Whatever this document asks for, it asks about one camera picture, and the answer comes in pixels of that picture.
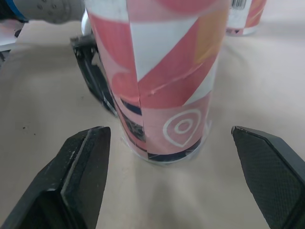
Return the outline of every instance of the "transparent plastic base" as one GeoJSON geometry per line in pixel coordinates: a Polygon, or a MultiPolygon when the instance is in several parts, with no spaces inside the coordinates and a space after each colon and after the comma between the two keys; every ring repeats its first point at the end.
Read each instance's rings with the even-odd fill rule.
{"type": "Polygon", "coordinates": [[[155,164],[155,165],[159,165],[159,166],[165,166],[165,165],[170,165],[172,163],[176,163],[176,162],[179,162],[179,161],[182,161],[182,160],[190,160],[192,158],[195,158],[198,153],[200,152],[200,149],[201,147],[203,146],[203,144],[205,143],[209,133],[210,133],[210,130],[211,130],[211,127],[212,127],[212,121],[207,121],[204,125],[204,135],[201,139],[201,142],[200,144],[198,145],[198,147],[196,149],[194,149],[194,151],[192,151],[190,154],[186,155],[185,157],[183,158],[180,158],[178,160],[174,160],[174,161],[154,161],[154,160],[150,160],[150,159],[147,159],[145,157],[143,157],[142,155],[138,154],[133,148],[132,146],[130,146],[130,144],[128,143],[128,141],[126,140],[126,136],[123,136],[122,139],[123,141],[125,142],[125,144],[131,149],[131,151],[133,151],[138,157],[140,157],[141,159],[149,162],[149,163],[152,163],[152,164],[155,164]]]}

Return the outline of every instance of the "barcode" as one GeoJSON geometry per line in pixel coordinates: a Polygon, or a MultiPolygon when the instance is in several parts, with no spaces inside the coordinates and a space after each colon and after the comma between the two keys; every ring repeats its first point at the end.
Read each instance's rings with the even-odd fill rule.
{"type": "Polygon", "coordinates": [[[243,10],[247,0],[232,0],[231,7],[235,10],[243,10]]]}

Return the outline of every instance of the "can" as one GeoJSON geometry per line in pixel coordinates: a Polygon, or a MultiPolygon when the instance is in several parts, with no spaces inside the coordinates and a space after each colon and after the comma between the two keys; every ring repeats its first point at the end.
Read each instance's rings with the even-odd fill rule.
{"type": "Polygon", "coordinates": [[[124,136],[155,163],[196,152],[225,33],[228,0],[86,0],[124,136]]]}
{"type": "Polygon", "coordinates": [[[257,30],[267,0],[232,0],[226,34],[249,35],[257,30]]]}

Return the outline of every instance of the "gray robot arm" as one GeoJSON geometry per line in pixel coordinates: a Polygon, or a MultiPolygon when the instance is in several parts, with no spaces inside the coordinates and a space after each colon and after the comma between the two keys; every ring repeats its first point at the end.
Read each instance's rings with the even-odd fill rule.
{"type": "Polygon", "coordinates": [[[6,5],[21,21],[43,20],[53,24],[81,21],[85,12],[83,0],[0,0],[0,5],[6,5]]]}

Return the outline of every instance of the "white circle symbol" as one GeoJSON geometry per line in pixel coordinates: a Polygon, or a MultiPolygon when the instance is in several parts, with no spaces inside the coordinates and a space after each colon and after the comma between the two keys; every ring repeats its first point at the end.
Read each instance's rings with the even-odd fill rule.
{"type": "Polygon", "coordinates": [[[175,132],[177,134],[185,134],[186,132],[188,132],[193,126],[193,120],[188,118],[188,119],[184,119],[181,120],[180,122],[178,122],[178,124],[175,126],[175,132]],[[188,127],[185,130],[179,130],[179,127],[184,124],[184,123],[188,123],[188,127]]]}
{"type": "MultiPolygon", "coordinates": [[[[198,129],[199,127],[199,124],[201,122],[201,111],[198,110],[198,109],[190,109],[190,110],[186,110],[186,111],[183,111],[181,113],[178,113],[176,115],[174,115],[173,117],[171,117],[169,120],[167,120],[167,122],[164,124],[163,126],[163,134],[164,134],[164,137],[166,138],[166,140],[168,140],[170,143],[172,143],[174,146],[177,146],[177,147],[185,147],[186,144],[191,140],[191,138],[193,137],[193,135],[195,134],[196,130],[198,129]],[[175,139],[172,139],[169,134],[168,134],[168,127],[170,125],[170,123],[175,120],[176,118],[182,116],[182,115],[186,115],[186,114],[195,114],[197,115],[198,117],[198,121],[197,123],[195,124],[195,128],[194,130],[190,133],[190,136],[188,139],[186,139],[186,141],[181,144],[181,143],[178,143],[175,141],[175,139]]],[[[187,131],[189,131],[193,126],[193,120],[190,119],[190,118],[187,118],[187,119],[183,119],[182,121],[180,121],[174,128],[176,134],[184,134],[186,133],[187,131]],[[186,130],[179,130],[179,126],[182,125],[183,123],[186,123],[188,122],[189,123],[189,126],[187,127],[186,130]]]]}

